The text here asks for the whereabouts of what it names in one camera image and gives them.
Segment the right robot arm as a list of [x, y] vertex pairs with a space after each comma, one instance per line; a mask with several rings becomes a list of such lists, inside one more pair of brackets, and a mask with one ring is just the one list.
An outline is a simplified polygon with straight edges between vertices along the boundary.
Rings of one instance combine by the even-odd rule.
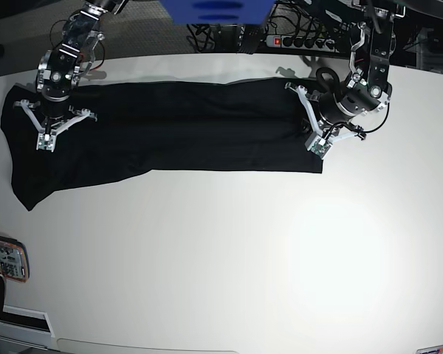
[[82, 76], [95, 61], [95, 47], [104, 39], [100, 19], [118, 14], [126, 1], [85, 1], [65, 21], [62, 39], [42, 57], [36, 75], [41, 95], [41, 114], [51, 122], [62, 120], [69, 111], [68, 99]]

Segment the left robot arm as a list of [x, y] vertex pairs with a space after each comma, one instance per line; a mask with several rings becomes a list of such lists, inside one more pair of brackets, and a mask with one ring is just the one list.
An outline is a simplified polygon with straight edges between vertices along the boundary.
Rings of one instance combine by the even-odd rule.
[[[388, 82], [390, 56], [395, 50], [394, 20], [405, 16], [405, 8], [391, 1], [353, 1], [363, 13], [351, 28], [349, 73], [341, 80], [327, 67], [316, 71], [323, 93], [317, 99], [317, 121], [323, 124], [320, 137], [330, 139], [345, 128], [364, 139], [387, 121], [392, 85]], [[364, 129], [351, 121], [360, 114], [385, 110], [385, 117], [375, 128]]]

